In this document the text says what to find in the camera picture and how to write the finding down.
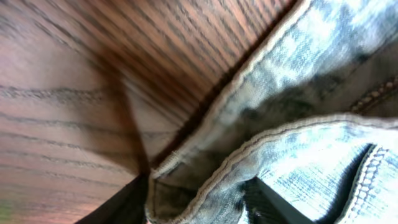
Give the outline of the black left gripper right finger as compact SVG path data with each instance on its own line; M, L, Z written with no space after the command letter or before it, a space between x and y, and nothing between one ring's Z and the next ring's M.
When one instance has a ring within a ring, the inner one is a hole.
M244 201L252 224L315 223L257 177L245 182Z

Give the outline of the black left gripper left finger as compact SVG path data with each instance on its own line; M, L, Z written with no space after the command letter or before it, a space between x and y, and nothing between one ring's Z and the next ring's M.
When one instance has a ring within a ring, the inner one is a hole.
M143 224L147 223L144 204L148 193L148 176L139 175L95 211L76 224Z

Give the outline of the light blue denim shorts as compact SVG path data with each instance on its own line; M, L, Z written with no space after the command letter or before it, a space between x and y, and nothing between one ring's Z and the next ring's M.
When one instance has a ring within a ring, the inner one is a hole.
M397 1L301 1L152 171L151 223L249 223L259 178L315 223L397 222Z

